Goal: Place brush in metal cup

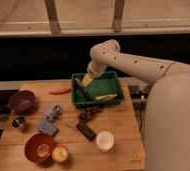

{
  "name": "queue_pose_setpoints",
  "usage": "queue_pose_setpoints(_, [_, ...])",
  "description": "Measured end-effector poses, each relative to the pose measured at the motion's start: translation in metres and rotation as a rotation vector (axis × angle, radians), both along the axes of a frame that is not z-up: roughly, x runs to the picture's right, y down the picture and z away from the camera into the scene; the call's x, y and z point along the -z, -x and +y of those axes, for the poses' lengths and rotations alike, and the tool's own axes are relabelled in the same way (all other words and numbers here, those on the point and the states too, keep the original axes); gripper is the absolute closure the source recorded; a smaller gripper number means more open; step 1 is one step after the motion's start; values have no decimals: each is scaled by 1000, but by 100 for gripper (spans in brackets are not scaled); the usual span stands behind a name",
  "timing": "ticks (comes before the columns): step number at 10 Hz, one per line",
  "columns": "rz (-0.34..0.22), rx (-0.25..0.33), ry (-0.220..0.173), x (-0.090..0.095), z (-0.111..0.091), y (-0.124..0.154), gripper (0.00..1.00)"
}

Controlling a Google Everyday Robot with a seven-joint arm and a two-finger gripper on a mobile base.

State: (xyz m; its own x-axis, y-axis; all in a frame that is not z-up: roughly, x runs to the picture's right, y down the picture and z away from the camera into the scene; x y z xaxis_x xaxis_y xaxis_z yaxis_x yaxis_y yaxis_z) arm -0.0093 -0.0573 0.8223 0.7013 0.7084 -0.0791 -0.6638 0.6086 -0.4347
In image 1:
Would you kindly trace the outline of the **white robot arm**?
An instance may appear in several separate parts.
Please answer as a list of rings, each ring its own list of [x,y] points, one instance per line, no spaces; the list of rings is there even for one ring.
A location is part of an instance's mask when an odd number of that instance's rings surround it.
[[[190,65],[124,54],[113,39],[93,46],[90,57],[92,78],[112,67],[152,86],[146,105],[146,171],[190,171]]]

